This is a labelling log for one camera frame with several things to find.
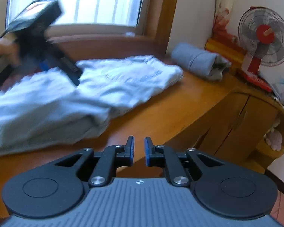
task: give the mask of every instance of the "white cloth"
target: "white cloth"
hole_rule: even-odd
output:
[[[84,70],[78,87],[55,68],[0,92],[0,155],[97,137],[111,118],[147,102],[183,75],[180,67],[153,56],[77,65]]]

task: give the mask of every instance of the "wooden desk surface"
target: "wooden desk surface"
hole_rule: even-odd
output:
[[[74,145],[56,145],[39,151],[1,156],[0,218],[8,216],[1,200],[1,189],[9,178],[84,147],[102,151],[109,145],[125,144],[127,137],[133,135],[134,166],[121,168],[118,175],[136,177],[137,168],[139,168],[139,177],[158,175],[158,168],[145,167],[144,137],[151,136],[154,144],[166,143],[231,92],[259,95],[257,91],[243,88],[242,84],[230,74],[226,74],[222,82],[212,83],[186,72],[179,83],[126,115],[112,120],[108,129],[98,138],[83,140]]]

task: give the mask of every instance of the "ribbed gray panel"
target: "ribbed gray panel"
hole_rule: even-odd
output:
[[[72,211],[55,218],[30,220],[12,216],[4,227],[279,227],[270,216],[238,221],[210,213],[189,189],[176,188],[165,178],[116,178],[93,188]]]

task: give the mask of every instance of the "floral curtain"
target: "floral curtain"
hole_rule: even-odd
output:
[[[227,33],[226,25],[229,22],[234,2],[235,0],[216,0],[216,14],[213,27],[213,34],[225,37],[232,42],[236,42],[237,37]]]

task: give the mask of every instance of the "red electric fan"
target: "red electric fan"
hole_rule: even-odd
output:
[[[239,40],[247,50],[240,74],[245,80],[271,92],[269,84],[258,76],[259,67],[284,62],[284,20],[266,7],[251,7],[241,18]]]

